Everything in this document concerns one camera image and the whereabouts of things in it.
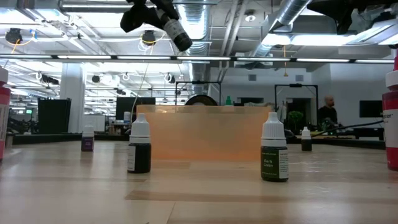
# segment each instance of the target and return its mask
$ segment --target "man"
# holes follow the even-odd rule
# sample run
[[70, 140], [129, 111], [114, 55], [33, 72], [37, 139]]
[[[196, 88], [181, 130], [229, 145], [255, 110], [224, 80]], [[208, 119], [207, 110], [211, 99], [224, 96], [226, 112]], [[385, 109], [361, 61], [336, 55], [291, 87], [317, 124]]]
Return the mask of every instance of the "man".
[[328, 120], [333, 122], [332, 124], [338, 124], [337, 123], [337, 112], [336, 109], [334, 109], [335, 105], [335, 100], [333, 99], [333, 96], [325, 96], [325, 106], [319, 109], [318, 111], [318, 120], [319, 124], [322, 124], [324, 120]]

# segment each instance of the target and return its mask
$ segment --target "spotlight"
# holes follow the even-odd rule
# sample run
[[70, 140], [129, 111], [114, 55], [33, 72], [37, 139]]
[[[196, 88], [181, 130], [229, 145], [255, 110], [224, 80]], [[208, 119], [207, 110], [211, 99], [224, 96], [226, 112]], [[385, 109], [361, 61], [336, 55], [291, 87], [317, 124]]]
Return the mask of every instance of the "spotlight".
[[253, 22], [253, 21], [256, 20], [256, 17], [254, 15], [254, 10], [253, 9], [246, 10], [244, 15], [246, 16], [246, 18], [244, 20], [246, 20], [248, 22]]
[[93, 81], [93, 83], [99, 83], [101, 81], [101, 78], [98, 75], [93, 75], [93, 78], [91, 78], [91, 81]]
[[116, 90], [116, 93], [122, 96], [126, 96], [126, 92], [123, 90]]
[[170, 75], [169, 73], [167, 75], [164, 76], [164, 80], [167, 81], [170, 84], [174, 84], [175, 83], [175, 78], [173, 75]]
[[22, 40], [21, 29], [11, 28], [6, 34], [6, 41], [12, 44], [20, 44]]
[[155, 42], [155, 34], [153, 30], [145, 30], [144, 35], [142, 35], [142, 42], [146, 46], [153, 46], [156, 44]]
[[47, 83], [47, 84], [53, 84], [53, 85], [59, 85], [60, 82], [52, 77], [42, 75], [42, 82]]
[[130, 75], [128, 74], [128, 72], [126, 72], [126, 74], [124, 74], [122, 76], [122, 78], [123, 78], [124, 81], [128, 81], [128, 80], [130, 80]]

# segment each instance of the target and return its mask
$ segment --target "dark green dropper bottle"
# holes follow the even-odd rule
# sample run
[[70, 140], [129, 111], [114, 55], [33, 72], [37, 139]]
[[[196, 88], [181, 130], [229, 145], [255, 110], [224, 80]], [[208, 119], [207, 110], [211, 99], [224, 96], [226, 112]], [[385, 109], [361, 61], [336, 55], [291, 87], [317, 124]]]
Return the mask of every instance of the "dark green dropper bottle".
[[261, 178], [271, 182], [286, 182], [289, 179], [284, 125], [275, 112], [270, 112], [267, 122], [262, 125]]

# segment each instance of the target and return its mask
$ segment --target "fluorescent light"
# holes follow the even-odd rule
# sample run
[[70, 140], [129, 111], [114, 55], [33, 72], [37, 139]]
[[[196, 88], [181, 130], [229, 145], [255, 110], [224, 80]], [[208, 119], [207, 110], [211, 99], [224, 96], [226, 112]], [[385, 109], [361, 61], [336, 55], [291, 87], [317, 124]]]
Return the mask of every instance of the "fluorescent light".
[[261, 42], [264, 45], [289, 45], [290, 37], [287, 35], [268, 34]]
[[[47, 87], [44, 86], [15, 86], [15, 89], [21, 90], [46, 90]], [[59, 90], [60, 87], [50, 87], [51, 90]]]
[[342, 46], [354, 37], [354, 35], [299, 34], [293, 37], [291, 44], [304, 46]]
[[364, 32], [357, 34], [354, 37], [354, 39], [351, 40], [350, 42], [348, 42], [347, 44], [355, 44], [355, 43], [365, 42], [368, 39], [370, 39], [371, 37], [374, 37], [378, 33], [382, 32], [390, 27], [391, 27], [391, 25], [370, 28]]
[[58, 55], [60, 59], [111, 59], [109, 55]]
[[104, 105], [102, 102], [86, 102], [86, 105]]
[[394, 63], [394, 60], [377, 60], [377, 59], [361, 59], [361, 60], [356, 60], [355, 63]]
[[26, 59], [43, 59], [43, 58], [52, 58], [51, 55], [18, 55], [18, 54], [6, 54], [0, 55], [0, 58], [26, 58]]
[[22, 90], [16, 90], [16, 89], [11, 89], [11, 93], [14, 95], [22, 95], [22, 96], [28, 96], [27, 92], [22, 91]]
[[392, 37], [388, 38], [387, 40], [381, 42], [379, 45], [394, 45], [398, 43], [398, 34], [393, 35]]
[[0, 24], [0, 29], [20, 28], [20, 29], [35, 29], [43, 28], [44, 25], [41, 24]]
[[74, 4], [63, 4], [62, 5], [63, 8], [68, 8], [68, 7], [79, 7], [79, 8], [114, 8], [114, 9], [130, 9], [131, 6], [130, 5], [117, 5], [117, 4], [95, 4], [95, 5], [74, 5]]
[[298, 58], [298, 62], [329, 62], [329, 63], [347, 63], [349, 59], [320, 59], [320, 58]]
[[118, 56], [121, 60], [170, 60], [168, 56]]
[[272, 58], [272, 57], [238, 57], [236, 60], [243, 62], [289, 62], [290, 58]]
[[186, 57], [186, 56], [181, 56], [177, 57], [177, 60], [222, 60], [222, 61], [228, 61], [231, 60], [231, 57]]
[[98, 106], [95, 106], [95, 105], [93, 105], [93, 107], [96, 107], [96, 108], [114, 108], [116, 106], [111, 106], [111, 105], [98, 105]]

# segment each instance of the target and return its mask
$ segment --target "orange translucent box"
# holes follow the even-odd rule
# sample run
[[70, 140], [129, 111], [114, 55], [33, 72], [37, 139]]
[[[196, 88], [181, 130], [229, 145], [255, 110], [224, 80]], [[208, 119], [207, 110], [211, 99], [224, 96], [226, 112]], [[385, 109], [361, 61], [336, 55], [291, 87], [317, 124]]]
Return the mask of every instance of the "orange translucent box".
[[270, 107], [139, 105], [153, 159], [256, 161]]

